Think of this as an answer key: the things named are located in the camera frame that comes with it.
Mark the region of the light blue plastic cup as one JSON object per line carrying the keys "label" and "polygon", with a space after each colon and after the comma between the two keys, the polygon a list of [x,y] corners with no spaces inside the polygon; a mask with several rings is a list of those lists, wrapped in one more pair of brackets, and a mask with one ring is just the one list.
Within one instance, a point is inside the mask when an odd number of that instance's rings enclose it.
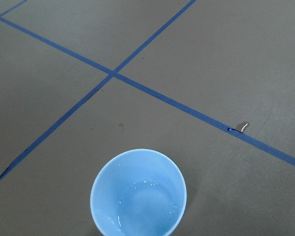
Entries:
{"label": "light blue plastic cup", "polygon": [[90,192],[91,215],[104,236],[170,236],[186,205],[180,169],[151,149],[133,149],[111,159]]}

